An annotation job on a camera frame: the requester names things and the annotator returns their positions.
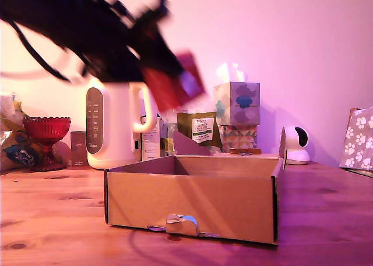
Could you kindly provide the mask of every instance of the white wall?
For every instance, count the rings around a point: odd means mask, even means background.
[[[154,5],[121,1],[133,13]],[[227,61],[261,83],[258,144],[264,152],[278,150],[283,126],[298,125],[309,133],[314,161],[339,164],[350,108],[373,105],[373,0],[169,1],[165,39],[173,50],[193,51],[210,94],[221,83],[216,69]],[[44,73],[12,28],[1,26],[2,91],[14,91],[29,115],[71,116],[71,130],[84,130],[86,86],[70,87]],[[49,40],[26,35],[56,68],[74,71],[76,62]],[[7,77],[25,72],[29,80]]]

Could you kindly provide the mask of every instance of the white security camera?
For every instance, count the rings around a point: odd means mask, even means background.
[[[302,165],[310,160],[305,147],[308,145],[308,133],[301,127],[289,126],[285,128],[287,148],[286,164]]]

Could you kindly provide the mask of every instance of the wood grain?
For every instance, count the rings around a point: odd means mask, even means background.
[[[279,176],[279,245],[105,224],[103,171],[1,176],[1,265],[373,265],[373,179],[320,164]]]

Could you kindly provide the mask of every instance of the patterned tissue box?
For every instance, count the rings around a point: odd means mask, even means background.
[[[222,152],[229,152],[231,148],[256,148],[256,125],[219,125],[219,132]]]
[[[214,87],[218,125],[260,124],[260,83],[229,82]]]
[[[344,139],[340,167],[373,172],[373,107],[352,109]]]

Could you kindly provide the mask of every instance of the electric kettle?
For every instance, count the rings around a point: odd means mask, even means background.
[[[143,93],[146,123],[140,122]],[[141,161],[140,134],[157,123],[155,100],[145,83],[102,83],[93,77],[86,94],[88,163],[109,169]]]

